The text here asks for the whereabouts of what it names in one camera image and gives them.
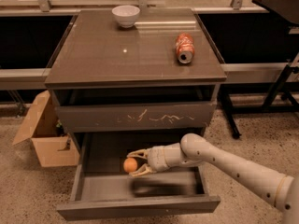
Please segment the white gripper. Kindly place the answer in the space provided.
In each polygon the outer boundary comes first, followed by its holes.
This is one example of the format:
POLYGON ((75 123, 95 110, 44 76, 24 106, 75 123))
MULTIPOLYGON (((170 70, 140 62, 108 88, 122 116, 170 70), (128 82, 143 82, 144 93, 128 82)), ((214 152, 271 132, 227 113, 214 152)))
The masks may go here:
POLYGON ((148 158, 148 164, 143 164, 130 176, 142 176, 163 172, 172 167, 179 167, 182 163, 182 150, 179 143, 168 146, 157 146, 150 149, 139 149, 130 152, 128 158, 148 158))

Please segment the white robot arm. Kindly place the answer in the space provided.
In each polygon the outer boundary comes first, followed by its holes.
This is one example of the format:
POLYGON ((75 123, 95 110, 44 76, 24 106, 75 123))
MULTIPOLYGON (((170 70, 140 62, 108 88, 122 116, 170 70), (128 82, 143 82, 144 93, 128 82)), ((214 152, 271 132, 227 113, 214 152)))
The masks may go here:
POLYGON ((146 161, 131 176, 164 172, 173 167, 195 167, 208 162, 274 206, 283 214, 282 224, 299 224, 299 176, 292 177, 245 160, 211 145, 195 133, 185 134, 179 143, 139 149, 127 155, 146 161))

